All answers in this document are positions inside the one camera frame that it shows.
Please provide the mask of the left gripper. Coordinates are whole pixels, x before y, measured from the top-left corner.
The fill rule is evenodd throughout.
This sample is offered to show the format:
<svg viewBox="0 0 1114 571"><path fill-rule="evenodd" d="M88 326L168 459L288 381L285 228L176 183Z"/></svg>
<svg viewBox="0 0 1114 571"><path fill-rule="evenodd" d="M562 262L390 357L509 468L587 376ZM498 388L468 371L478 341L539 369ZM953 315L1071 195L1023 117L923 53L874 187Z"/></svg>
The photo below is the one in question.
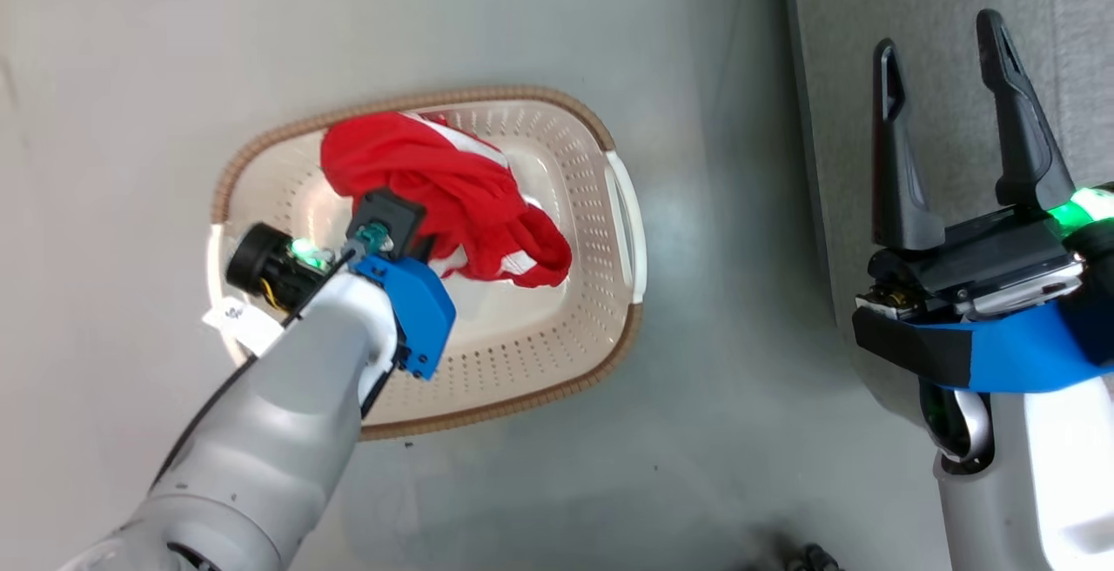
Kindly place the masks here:
<svg viewBox="0 0 1114 571"><path fill-rule="evenodd" d="M265 301L271 309L296 311L317 291L335 262L336 252L256 221L234 247L226 263L225 282L247 296Z"/></svg>

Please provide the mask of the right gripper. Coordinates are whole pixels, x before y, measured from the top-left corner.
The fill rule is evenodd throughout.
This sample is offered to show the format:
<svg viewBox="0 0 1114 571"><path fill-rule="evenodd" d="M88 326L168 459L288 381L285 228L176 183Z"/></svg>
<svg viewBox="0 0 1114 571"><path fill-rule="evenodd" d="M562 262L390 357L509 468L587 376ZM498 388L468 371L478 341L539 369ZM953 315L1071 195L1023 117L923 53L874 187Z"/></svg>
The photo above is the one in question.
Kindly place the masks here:
<svg viewBox="0 0 1114 571"><path fill-rule="evenodd" d="M874 47L874 253L860 308L900 321L991 319L1081 285L1084 258L1063 242L1111 218L1111 184L1076 191L1003 16L977 13L983 83L994 96L1001 209L946 232L931 211L909 139L910 108L895 40Z"/></svg>

